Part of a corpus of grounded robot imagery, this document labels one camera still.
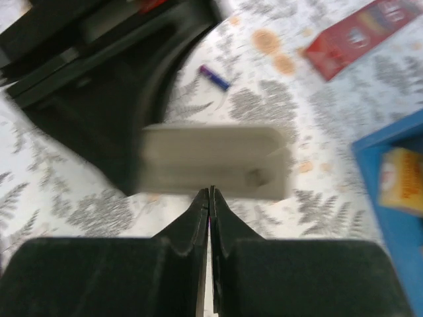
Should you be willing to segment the blue battery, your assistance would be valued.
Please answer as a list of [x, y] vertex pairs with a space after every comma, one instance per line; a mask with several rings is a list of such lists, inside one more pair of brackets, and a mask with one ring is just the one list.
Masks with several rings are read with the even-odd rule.
[[206, 65], [201, 65], [198, 71], [223, 91], [227, 91], [231, 86], [228, 81], [226, 81], [223, 77], [218, 75], [215, 71], [211, 70]]

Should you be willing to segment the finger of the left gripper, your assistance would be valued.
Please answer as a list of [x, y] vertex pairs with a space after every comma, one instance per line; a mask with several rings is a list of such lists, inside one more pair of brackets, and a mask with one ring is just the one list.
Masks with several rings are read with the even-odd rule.
[[6, 92], [133, 195], [142, 129], [163, 121], [179, 69], [222, 20], [215, 1], [32, 1], [1, 33]]

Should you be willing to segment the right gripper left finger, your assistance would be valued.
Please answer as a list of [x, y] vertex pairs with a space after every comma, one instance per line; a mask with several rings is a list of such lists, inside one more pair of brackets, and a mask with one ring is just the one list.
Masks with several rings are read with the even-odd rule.
[[35, 238], [1, 277], [2, 316], [202, 316], [210, 195], [151, 238]]

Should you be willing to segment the white remote control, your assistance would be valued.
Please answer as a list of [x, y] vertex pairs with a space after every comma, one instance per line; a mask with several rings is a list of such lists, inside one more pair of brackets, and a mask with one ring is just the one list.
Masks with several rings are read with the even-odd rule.
[[188, 195], [217, 187], [227, 197], [289, 197], [285, 133], [267, 124], [150, 125], [141, 131], [135, 190]]

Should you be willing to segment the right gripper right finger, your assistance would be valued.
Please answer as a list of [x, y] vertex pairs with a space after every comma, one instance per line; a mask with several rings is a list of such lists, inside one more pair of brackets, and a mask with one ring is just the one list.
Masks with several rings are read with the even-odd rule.
[[412, 316], [391, 260], [368, 240], [261, 237], [210, 190], [220, 316]]

